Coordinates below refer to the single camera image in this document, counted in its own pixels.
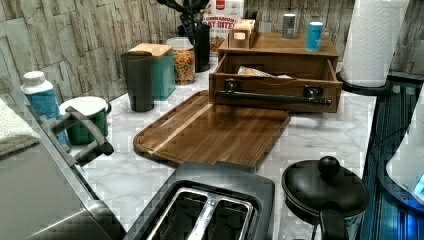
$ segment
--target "green mug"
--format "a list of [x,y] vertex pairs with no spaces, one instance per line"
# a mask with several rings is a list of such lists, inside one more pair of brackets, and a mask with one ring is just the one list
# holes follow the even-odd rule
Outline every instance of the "green mug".
[[[107,115],[112,111],[110,103],[99,97],[78,97],[62,103],[59,107],[60,113],[64,115],[65,109],[70,106],[88,117],[99,128],[100,132],[107,136]],[[94,141],[94,137],[81,123],[75,123],[66,129],[66,132],[73,145],[89,144]]]

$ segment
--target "white marble countertop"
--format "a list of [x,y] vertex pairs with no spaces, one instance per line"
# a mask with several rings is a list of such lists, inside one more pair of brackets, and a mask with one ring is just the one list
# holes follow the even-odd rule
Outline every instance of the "white marble countertop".
[[[211,59],[211,65],[210,71],[216,66],[216,58]],[[209,72],[196,74],[191,85],[177,86],[166,101],[155,101],[154,109],[147,113],[133,112],[127,95],[111,102],[107,139],[115,152],[84,166],[82,175],[126,230],[177,167],[137,155],[133,150],[135,135],[194,93],[208,89]],[[343,91],[337,113],[292,114],[290,123],[257,170],[258,175],[276,184],[273,239],[311,238],[312,226],[291,216],[286,207],[282,209],[281,176],[290,164],[331,155],[342,166],[362,176],[375,102],[375,97]],[[278,236],[283,210],[288,215],[282,225],[286,231]]]

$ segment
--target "white lid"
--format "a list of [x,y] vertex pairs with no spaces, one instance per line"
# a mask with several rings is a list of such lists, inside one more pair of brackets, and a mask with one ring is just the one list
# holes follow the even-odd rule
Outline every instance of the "white lid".
[[172,46],[174,50],[188,50],[193,48],[193,45],[191,45],[190,40],[188,40],[188,38],[186,37],[170,38],[166,40],[166,45]]
[[43,72],[33,71],[23,75],[24,84],[21,86],[25,94],[34,94],[53,89],[53,84],[46,80]]
[[62,103],[59,107],[60,114],[64,115],[68,107],[73,107],[88,117],[106,109],[108,106],[103,98],[91,96],[77,97]]
[[322,22],[311,22],[311,25],[322,26],[323,24],[322,24]]

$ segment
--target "wooden cutting board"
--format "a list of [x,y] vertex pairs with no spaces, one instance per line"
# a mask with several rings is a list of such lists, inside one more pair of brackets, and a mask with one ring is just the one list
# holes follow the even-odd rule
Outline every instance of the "wooden cutting board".
[[138,133],[134,149],[176,163],[257,167],[288,122],[287,111],[210,104],[202,91]]

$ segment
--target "wooden box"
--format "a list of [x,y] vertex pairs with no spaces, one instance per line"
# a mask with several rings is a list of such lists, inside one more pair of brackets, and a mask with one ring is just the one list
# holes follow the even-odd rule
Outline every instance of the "wooden box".
[[258,22],[252,19],[241,19],[234,24],[228,34],[228,46],[231,48],[251,48],[257,36]]
[[[337,51],[327,36],[323,36],[320,51],[307,51],[305,46],[303,35],[285,40],[279,33],[257,33],[255,43],[249,49],[231,48],[224,42],[218,49],[218,66],[209,76],[209,101],[301,112],[337,112],[342,90],[342,83],[335,74]],[[238,75],[240,66],[275,76],[288,75],[291,79]],[[226,87],[229,79],[237,83],[236,92],[301,101],[225,97],[221,93],[229,91]],[[311,103],[310,96],[305,94],[306,89],[320,89],[321,96],[314,97]]]

